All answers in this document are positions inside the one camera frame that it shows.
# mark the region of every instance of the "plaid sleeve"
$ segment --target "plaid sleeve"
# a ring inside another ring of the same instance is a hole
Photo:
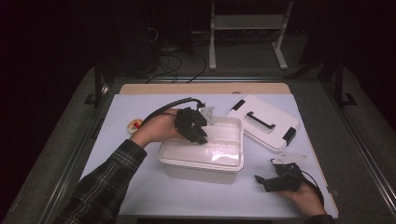
[[[147,152],[125,140],[102,165],[84,176],[54,223],[116,223],[129,182]]]

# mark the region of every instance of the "plastic container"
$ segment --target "plastic container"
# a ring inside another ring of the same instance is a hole
[[[207,143],[198,145],[185,140],[163,142],[158,159],[168,175],[220,184],[232,184],[244,166],[243,134],[240,119],[216,117],[205,126]]]

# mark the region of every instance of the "cuff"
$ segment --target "cuff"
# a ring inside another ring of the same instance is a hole
[[[334,219],[330,215],[318,215],[309,218],[306,224],[335,224]]]
[[[147,155],[141,146],[127,139],[111,154],[110,159],[127,170],[135,171]]]

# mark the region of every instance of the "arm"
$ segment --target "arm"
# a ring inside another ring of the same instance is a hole
[[[175,115],[177,111],[166,112]],[[143,148],[151,142],[183,138],[175,128],[175,117],[169,114],[151,119],[83,177],[54,223],[116,223],[129,182],[147,156]]]
[[[307,184],[302,183],[297,191],[283,190],[277,194],[291,199],[300,211],[308,217],[308,224],[333,224],[332,216],[326,213],[318,195]]]

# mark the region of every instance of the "container lid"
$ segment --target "container lid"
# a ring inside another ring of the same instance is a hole
[[[253,95],[239,101],[228,116],[241,119],[245,133],[273,151],[288,146],[299,127],[297,118]]]

